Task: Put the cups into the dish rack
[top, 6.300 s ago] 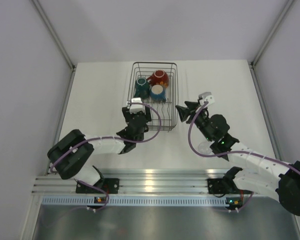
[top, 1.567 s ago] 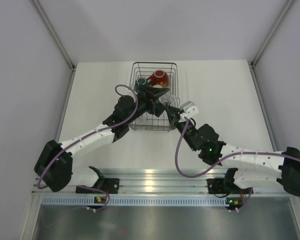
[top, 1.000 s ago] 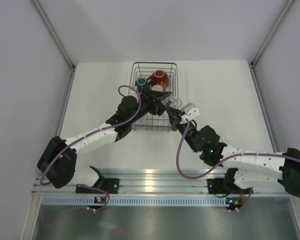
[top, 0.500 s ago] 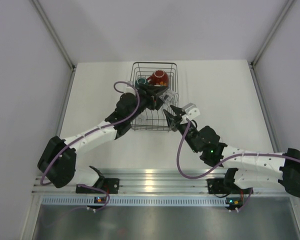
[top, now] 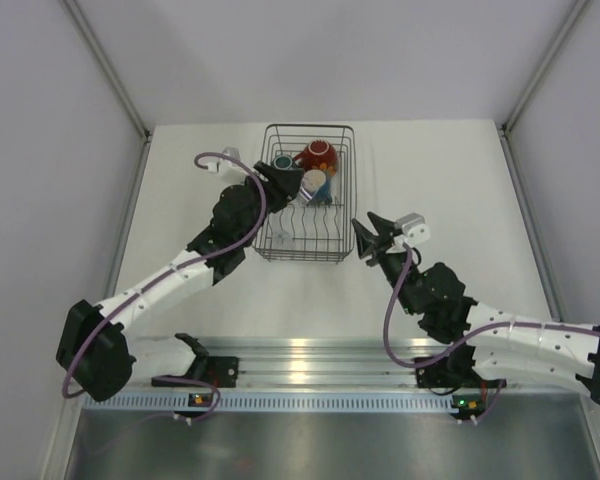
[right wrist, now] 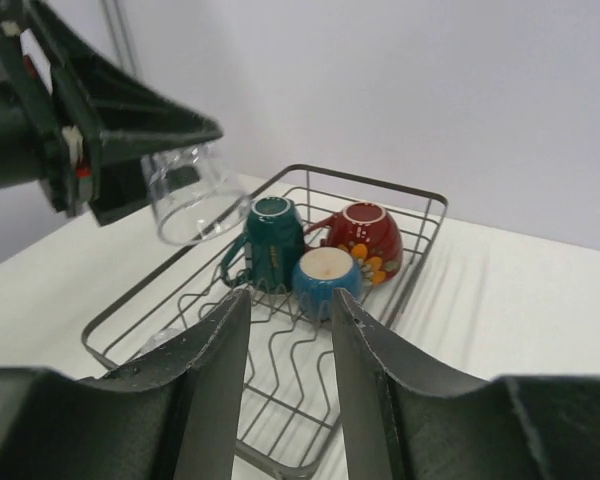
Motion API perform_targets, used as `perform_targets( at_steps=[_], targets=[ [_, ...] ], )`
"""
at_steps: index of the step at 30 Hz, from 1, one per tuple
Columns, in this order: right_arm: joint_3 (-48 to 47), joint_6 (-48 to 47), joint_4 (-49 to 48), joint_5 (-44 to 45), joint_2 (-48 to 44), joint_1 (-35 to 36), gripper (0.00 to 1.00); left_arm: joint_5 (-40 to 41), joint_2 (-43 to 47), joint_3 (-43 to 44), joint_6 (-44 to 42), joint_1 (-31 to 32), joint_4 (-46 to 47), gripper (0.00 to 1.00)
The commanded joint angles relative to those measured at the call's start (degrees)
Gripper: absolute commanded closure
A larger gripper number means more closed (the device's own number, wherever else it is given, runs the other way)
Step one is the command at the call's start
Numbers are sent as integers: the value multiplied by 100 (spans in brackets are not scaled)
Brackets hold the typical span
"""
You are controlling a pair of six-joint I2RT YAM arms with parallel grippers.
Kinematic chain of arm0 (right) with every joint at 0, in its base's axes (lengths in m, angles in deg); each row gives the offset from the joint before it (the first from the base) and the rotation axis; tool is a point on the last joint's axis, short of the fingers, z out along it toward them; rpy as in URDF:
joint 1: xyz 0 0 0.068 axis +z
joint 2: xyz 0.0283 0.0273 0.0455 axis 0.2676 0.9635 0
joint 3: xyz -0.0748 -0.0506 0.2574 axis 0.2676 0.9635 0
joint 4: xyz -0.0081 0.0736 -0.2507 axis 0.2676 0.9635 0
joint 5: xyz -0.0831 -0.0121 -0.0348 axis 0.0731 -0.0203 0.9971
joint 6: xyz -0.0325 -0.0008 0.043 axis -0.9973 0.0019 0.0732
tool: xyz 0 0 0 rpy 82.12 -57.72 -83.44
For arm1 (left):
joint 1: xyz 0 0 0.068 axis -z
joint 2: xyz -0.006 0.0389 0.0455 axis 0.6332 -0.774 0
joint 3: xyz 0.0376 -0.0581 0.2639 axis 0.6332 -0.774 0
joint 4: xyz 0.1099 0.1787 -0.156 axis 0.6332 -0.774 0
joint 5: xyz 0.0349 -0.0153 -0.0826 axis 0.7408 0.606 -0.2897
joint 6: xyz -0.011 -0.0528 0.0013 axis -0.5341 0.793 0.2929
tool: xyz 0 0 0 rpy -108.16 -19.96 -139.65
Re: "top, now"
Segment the wire dish rack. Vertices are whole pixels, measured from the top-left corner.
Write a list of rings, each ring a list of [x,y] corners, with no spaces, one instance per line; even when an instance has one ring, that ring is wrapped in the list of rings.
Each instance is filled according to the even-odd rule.
[[[331,181],[331,205],[301,205],[294,200],[271,214],[254,248],[266,260],[339,263],[354,248],[351,220],[357,214],[356,142],[348,125],[274,123],[265,128],[261,160],[270,164],[277,155],[294,157],[312,140],[330,142],[339,157]],[[289,249],[274,249],[272,229],[282,225],[293,235]]]

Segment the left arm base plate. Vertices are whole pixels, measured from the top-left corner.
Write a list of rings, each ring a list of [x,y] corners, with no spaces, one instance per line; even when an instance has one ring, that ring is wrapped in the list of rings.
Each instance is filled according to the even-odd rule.
[[[197,380],[219,388],[234,388],[239,358],[233,356],[197,357],[181,379]]]

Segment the dark blue cup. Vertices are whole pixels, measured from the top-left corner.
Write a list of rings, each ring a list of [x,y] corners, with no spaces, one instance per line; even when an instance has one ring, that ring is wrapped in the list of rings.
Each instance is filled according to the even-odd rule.
[[[322,170],[309,170],[305,173],[303,181],[321,187],[320,204],[331,205],[331,177]]]

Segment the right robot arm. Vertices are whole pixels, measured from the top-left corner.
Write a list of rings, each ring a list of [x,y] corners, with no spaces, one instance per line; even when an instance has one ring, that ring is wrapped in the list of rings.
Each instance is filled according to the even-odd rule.
[[[446,264],[421,269],[418,247],[430,230],[419,214],[391,221],[375,213],[366,228],[352,220],[358,256],[381,268],[392,288],[382,341],[395,364],[415,370],[422,387],[441,373],[454,386],[475,383],[550,385],[587,396],[600,406],[600,324],[541,321],[491,307],[469,297],[465,284]],[[396,306],[417,316],[419,328],[444,350],[403,360],[390,343]]]

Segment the clear glass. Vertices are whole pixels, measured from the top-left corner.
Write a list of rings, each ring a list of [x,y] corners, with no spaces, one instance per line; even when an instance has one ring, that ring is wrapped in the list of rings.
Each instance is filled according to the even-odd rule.
[[[272,247],[274,249],[289,249],[293,243],[293,235],[282,225],[272,229]]]
[[[320,203],[321,187],[303,182],[300,186],[297,200],[301,205],[317,205]]]

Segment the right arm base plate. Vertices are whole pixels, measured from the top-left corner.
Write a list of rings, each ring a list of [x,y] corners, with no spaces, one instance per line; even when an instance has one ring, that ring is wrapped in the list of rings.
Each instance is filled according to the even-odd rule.
[[[428,390],[436,395],[451,394],[462,387],[461,380],[451,372],[446,359],[418,368],[415,375],[418,388]]]

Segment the clear glass front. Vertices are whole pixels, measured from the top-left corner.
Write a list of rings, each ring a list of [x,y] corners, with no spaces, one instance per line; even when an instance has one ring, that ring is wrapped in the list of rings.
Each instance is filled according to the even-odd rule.
[[[321,187],[303,182],[300,186],[297,200],[301,205],[317,205],[320,203]]]

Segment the dark green mug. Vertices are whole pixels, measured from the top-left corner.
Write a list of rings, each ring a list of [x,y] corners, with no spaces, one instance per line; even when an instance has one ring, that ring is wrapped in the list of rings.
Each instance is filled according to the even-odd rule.
[[[271,165],[282,171],[290,171],[296,168],[294,159],[289,155],[277,155],[271,162]]]

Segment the red cup white inside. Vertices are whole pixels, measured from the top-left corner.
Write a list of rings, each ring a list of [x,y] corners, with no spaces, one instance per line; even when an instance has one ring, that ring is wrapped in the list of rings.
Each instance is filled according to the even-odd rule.
[[[332,177],[337,173],[339,157],[330,142],[315,139],[295,155],[293,161],[304,171],[319,170]]]

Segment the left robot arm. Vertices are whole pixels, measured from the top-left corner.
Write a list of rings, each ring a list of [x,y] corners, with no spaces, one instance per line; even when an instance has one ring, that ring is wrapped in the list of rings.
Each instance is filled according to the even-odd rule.
[[[164,376],[174,383],[200,384],[208,363],[193,338],[174,334],[144,337],[164,312],[231,275],[266,218],[297,197],[303,173],[261,161],[248,167],[226,153],[203,152],[197,168],[226,182],[209,224],[157,272],[121,293],[68,311],[56,361],[65,370],[64,398],[89,395],[102,402],[128,383]]]

